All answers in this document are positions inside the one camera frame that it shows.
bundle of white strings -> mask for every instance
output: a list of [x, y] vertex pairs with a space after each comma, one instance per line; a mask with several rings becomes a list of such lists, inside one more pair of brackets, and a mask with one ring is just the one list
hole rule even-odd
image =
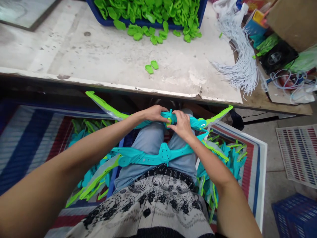
[[249, 43], [247, 32], [235, 19], [234, 8], [219, 13], [218, 26], [221, 32], [232, 40], [238, 59], [235, 65], [229, 66], [211, 62], [219, 73], [230, 81], [230, 85], [242, 89], [244, 95], [251, 95], [258, 84], [257, 63], [253, 58], [254, 50]]

hand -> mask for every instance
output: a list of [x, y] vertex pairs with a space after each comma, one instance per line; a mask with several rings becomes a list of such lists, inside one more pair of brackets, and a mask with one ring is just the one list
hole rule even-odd
[[189, 115], [178, 110], [173, 111], [172, 113], [177, 117], [177, 124], [169, 125], [167, 127], [175, 131], [184, 141], [187, 142], [188, 139], [194, 136]]
[[140, 115], [142, 115], [143, 120], [147, 121], [161, 121], [168, 123], [168, 119], [161, 116], [161, 112], [168, 111], [167, 108], [162, 107], [160, 105], [154, 105], [149, 107], [148, 109], [139, 111]]

white cable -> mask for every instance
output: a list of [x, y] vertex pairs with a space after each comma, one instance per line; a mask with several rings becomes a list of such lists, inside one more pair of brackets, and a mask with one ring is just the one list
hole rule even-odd
[[[283, 75], [279, 75], [278, 74], [282, 71], [286, 71], [285, 74]], [[278, 78], [281, 78], [283, 76], [286, 76], [287, 75], [287, 79], [286, 81], [284, 82], [284, 85], [281, 86], [278, 84], [277, 82], [277, 79]], [[291, 76], [292, 75], [296, 75], [296, 80], [295, 82], [293, 83], [294, 85], [292, 86], [286, 86], [287, 83], [291, 80]], [[297, 72], [297, 73], [294, 73], [292, 74], [292, 72], [290, 70], [285, 70], [285, 69], [281, 69], [279, 71], [277, 71], [276, 73], [271, 73], [270, 74], [270, 77], [272, 79], [272, 82], [273, 84], [279, 88], [279, 89], [282, 89], [283, 90], [283, 93], [285, 95], [288, 95], [288, 93], [286, 93], [286, 90], [294, 90], [291, 92], [291, 95], [290, 95], [290, 102], [291, 104], [294, 104], [294, 95], [300, 91], [301, 89], [303, 88], [312, 88], [312, 87], [315, 87], [317, 85], [317, 78], [314, 76], [315, 80], [310, 80], [308, 79], [308, 75], [306, 72]]]
[[237, 89], [242, 89], [244, 95], [251, 95], [258, 84], [257, 62], [253, 58], [254, 50], [249, 43], [247, 32], [241, 28], [234, 20], [236, 15], [234, 6], [217, 9], [219, 13], [218, 26], [221, 32], [232, 40], [238, 59], [235, 65], [229, 66], [211, 62], [219, 73], [230, 81], [230, 85]]

black fan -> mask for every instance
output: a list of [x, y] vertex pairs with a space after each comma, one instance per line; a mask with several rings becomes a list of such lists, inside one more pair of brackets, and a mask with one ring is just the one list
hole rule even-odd
[[261, 57], [260, 62], [266, 74], [270, 74], [282, 69], [297, 57], [297, 51], [285, 41], [281, 40], [269, 52]]

person's left hand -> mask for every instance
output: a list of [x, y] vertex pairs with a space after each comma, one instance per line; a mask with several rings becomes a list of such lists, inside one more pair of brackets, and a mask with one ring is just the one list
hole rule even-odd
[[148, 109], [139, 111], [139, 113], [143, 120], [148, 121], [161, 121], [168, 123], [168, 119], [161, 116], [161, 112], [168, 111], [167, 108], [162, 107], [160, 105], [154, 105], [149, 107]]

